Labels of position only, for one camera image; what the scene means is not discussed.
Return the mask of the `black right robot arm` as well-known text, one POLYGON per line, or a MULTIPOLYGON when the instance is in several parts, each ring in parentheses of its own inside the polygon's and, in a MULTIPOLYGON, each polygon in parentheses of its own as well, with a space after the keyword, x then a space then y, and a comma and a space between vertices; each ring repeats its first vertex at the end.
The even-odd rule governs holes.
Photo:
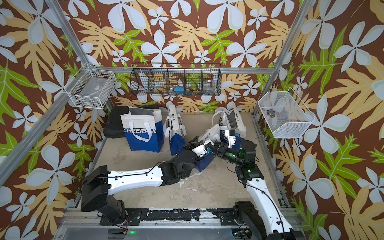
POLYGON ((208 144, 219 158, 235 165, 239 183, 251 195, 255 205, 237 202, 237 218, 251 231, 252 240, 304 240, 301 231, 296 231, 286 220, 272 198, 264 176, 256 165, 257 144, 245 140, 239 150, 233 150, 225 143, 208 144))

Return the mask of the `narrow takeout bag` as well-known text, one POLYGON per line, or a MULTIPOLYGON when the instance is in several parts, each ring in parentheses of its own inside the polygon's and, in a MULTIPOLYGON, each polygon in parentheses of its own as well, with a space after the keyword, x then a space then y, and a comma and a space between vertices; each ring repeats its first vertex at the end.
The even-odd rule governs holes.
POLYGON ((164 136, 169 139, 170 152, 175 156, 186 144, 186 128, 182 122, 181 115, 174 105, 168 106, 168 116, 163 125, 164 136))

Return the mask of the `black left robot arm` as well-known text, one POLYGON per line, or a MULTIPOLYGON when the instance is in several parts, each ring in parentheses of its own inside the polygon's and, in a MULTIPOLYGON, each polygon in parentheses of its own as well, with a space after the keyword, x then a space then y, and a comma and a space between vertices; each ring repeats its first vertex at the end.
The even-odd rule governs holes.
POLYGON ((101 214, 103 225, 124 224, 130 217, 124 202, 114 197, 116 193, 176 184, 190 176, 197 163, 211 153, 213 145, 211 140, 189 142, 171 160, 158 162, 143 170, 110 171, 107 166, 96 168, 83 180, 81 211, 97 211, 101 214))

